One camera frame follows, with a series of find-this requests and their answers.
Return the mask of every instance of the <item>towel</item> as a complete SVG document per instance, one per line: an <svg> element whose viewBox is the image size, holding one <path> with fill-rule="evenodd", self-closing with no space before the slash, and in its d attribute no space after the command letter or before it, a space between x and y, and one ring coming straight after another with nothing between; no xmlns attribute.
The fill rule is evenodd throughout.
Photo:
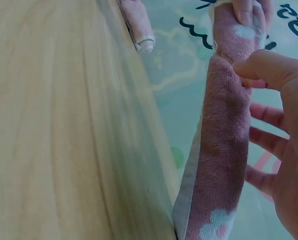
<svg viewBox="0 0 298 240"><path fill-rule="evenodd" d="M141 0L118 0L131 39L138 52L151 52L156 42L146 8Z"/></svg>
<svg viewBox="0 0 298 240"><path fill-rule="evenodd" d="M251 90L232 63L264 48L266 21L253 2L253 25L240 24L230 0L211 8L214 56L207 72L200 133L191 148L173 208L179 240L227 240L234 224L248 157ZM198 156L194 150L199 148Z"/></svg>

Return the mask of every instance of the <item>play mat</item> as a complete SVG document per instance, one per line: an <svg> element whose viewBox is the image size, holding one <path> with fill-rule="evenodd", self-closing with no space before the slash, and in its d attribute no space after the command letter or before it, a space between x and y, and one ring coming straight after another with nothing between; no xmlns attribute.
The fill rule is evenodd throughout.
<svg viewBox="0 0 298 240"><path fill-rule="evenodd" d="M156 35L153 52L142 54L171 151L182 175L201 114L206 71L213 54L209 7L216 0L143 0ZM274 0L273 21L265 48L298 59L298 0ZM253 101L281 108L278 92L254 90ZM283 136L257 120L252 124ZM269 173L280 162L250 144L248 163ZM290 240L272 199L244 185L232 240Z"/></svg>

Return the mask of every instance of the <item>pink towel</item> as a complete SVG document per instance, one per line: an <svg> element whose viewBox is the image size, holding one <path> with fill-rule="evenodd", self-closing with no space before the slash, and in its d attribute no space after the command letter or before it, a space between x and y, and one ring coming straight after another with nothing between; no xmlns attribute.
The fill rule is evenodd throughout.
<svg viewBox="0 0 298 240"><path fill-rule="evenodd" d="M264 47L266 22L253 2L253 26L238 23L229 0L211 14L215 55L203 103L200 152L188 160L174 209L179 240L227 240L234 224L248 157L251 90L232 63Z"/></svg>
<svg viewBox="0 0 298 240"><path fill-rule="evenodd" d="M118 1L135 48L151 52L156 40L144 4L141 0Z"/></svg>

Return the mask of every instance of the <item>finger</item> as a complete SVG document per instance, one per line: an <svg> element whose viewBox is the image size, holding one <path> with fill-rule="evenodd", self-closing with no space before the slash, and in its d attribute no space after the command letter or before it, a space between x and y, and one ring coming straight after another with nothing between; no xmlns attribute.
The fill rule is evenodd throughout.
<svg viewBox="0 0 298 240"><path fill-rule="evenodd" d="M247 165L244 179L258 190L272 196L275 177L275 174L264 173Z"/></svg>
<svg viewBox="0 0 298 240"><path fill-rule="evenodd" d="M241 78L263 80L280 91L291 82L298 81L298 60L268 50L257 50L246 61L233 63L235 73Z"/></svg>
<svg viewBox="0 0 298 240"><path fill-rule="evenodd" d="M253 0L233 0L233 9L238 21L245 25L253 24Z"/></svg>
<svg viewBox="0 0 298 240"><path fill-rule="evenodd" d="M251 103L250 114L253 118L268 123L288 133L285 114L282 109L265 106L259 103Z"/></svg>
<svg viewBox="0 0 298 240"><path fill-rule="evenodd" d="M257 0L263 9L265 21L267 23L267 26L271 24L272 16L273 16L273 1L272 0Z"/></svg>
<svg viewBox="0 0 298 240"><path fill-rule="evenodd" d="M259 145L280 160L282 159L288 144L287 139L266 131L262 131L256 127L250 128L249 139L252 143Z"/></svg>
<svg viewBox="0 0 298 240"><path fill-rule="evenodd" d="M266 83L264 80L250 80L247 78L241 78L242 85L245 88L254 88L254 89L274 89L272 86L270 86L268 83Z"/></svg>

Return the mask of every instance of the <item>light wood panel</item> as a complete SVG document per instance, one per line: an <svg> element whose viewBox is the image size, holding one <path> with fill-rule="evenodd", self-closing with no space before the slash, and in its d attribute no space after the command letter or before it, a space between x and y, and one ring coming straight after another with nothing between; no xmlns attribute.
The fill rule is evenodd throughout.
<svg viewBox="0 0 298 240"><path fill-rule="evenodd" d="M0 240L173 240L178 188L115 0L0 0Z"/></svg>

